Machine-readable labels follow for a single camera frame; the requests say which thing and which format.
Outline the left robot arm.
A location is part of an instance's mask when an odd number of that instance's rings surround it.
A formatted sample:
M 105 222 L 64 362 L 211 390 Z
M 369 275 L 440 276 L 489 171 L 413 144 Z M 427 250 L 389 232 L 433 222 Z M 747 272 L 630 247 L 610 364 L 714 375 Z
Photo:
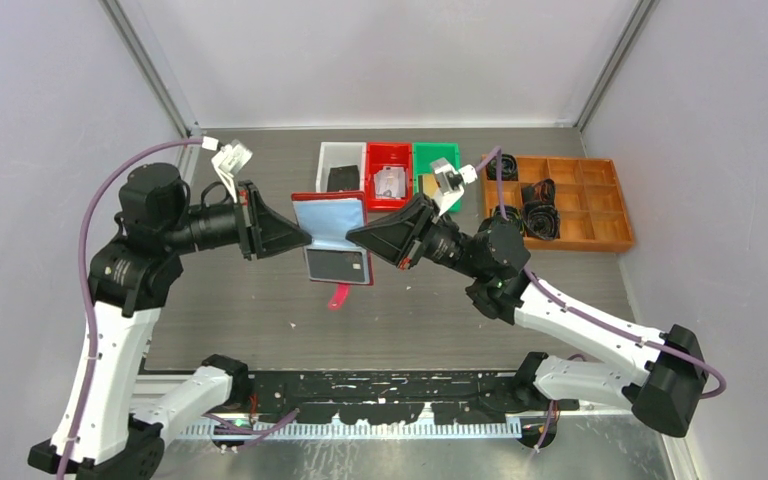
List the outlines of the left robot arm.
M 116 235 L 95 255 L 81 254 L 88 300 L 82 357 L 56 432 L 33 446 L 31 467 L 58 477 L 148 479 L 166 446 L 211 410 L 250 406 L 248 366 L 221 354 L 147 407 L 131 399 L 153 330 L 186 254 L 235 245 L 248 260 L 310 244 L 311 236 L 268 207 L 256 186 L 236 199 L 192 204 L 179 170 L 152 163 L 120 188 Z

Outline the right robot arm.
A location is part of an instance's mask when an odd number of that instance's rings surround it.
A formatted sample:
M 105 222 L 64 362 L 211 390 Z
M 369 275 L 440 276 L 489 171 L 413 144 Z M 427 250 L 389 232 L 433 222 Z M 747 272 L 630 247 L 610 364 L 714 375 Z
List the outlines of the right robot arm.
M 542 332 L 590 356 L 581 362 L 528 354 L 514 386 L 527 410 L 584 400 L 627 409 L 651 429 L 683 438 L 699 402 L 710 396 L 704 388 L 713 369 L 692 330 L 624 321 L 537 278 L 527 268 L 530 253 L 518 227 L 500 215 L 469 235 L 422 196 L 346 238 L 402 270 L 428 259 L 461 273 L 472 279 L 465 292 L 485 317 Z

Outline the red card holder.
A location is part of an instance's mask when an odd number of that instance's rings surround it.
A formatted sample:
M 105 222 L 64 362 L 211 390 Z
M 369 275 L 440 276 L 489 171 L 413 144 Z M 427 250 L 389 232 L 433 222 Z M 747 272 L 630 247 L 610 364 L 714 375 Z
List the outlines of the red card holder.
M 359 190 L 295 192 L 291 201 L 299 226 L 311 236 L 303 248 L 308 277 L 336 286 L 328 308 L 339 310 L 352 287 L 374 284 L 370 253 L 346 238 L 367 223 L 365 195 Z

